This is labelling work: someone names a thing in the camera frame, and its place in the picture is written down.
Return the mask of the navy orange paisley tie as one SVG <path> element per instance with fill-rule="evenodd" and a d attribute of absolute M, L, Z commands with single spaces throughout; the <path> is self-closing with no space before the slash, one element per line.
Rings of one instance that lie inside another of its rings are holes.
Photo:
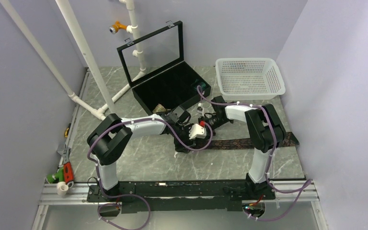
<path fill-rule="evenodd" d="M 193 149 L 200 149 L 208 143 L 208 139 L 196 139 L 195 142 L 190 141 L 189 144 Z M 299 141 L 292 132 L 287 132 L 286 137 L 281 145 L 285 147 L 296 147 L 299 145 Z M 174 138 L 174 146 L 176 152 L 188 153 L 189 149 L 185 148 L 176 138 Z M 250 138 L 239 138 L 239 139 L 227 139 L 227 140 L 213 140 L 206 147 L 208 150 L 247 150 L 254 149 L 254 145 Z"/>

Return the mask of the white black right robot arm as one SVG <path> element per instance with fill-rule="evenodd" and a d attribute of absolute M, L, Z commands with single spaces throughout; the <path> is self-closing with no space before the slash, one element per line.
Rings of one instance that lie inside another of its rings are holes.
<path fill-rule="evenodd" d="M 272 104 L 250 105 L 240 102 L 226 103 L 218 96 L 211 100 L 213 113 L 198 118 L 203 126 L 209 124 L 214 130 L 227 122 L 242 121 L 247 125 L 254 148 L 253 161 L 246 175 L 245 193 L 251 199 L 258 198 L 269 189 L 268 178 L 272 157 L 286 139 L 286 130 Z"/>

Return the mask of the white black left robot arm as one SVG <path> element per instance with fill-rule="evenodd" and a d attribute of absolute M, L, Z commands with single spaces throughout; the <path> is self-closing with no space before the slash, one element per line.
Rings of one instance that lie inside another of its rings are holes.
<path fill-rule="evenodd" d="M 132 119 L 120 118 L 117 114 L 108 115 L 87 139 L 91 151 L 88 159 L 95 163 L 98 181 L 102 185 L 100 196 L 106 201 L 113 201 L 120 193 L 116 162 L 134 138 L 172 135 L 175 151 L 188 153 L 196 145 L 195 140 L 189 137 L 190 118 L 191 115 L 182 106 Z"/>

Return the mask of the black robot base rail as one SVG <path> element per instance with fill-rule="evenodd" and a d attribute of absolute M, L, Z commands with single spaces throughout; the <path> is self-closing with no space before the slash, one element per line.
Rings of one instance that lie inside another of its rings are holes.
<path fill-rule="evenodd" d="M 247 202 L 274 200 L 266 182 L 250 179 L 192 181 L 120 181 L 104 194 L 98 185 L 89 186 L 87 202 L 120 202 L 122 213 L 140 211 L 212 210 L 241 211 Z"/>

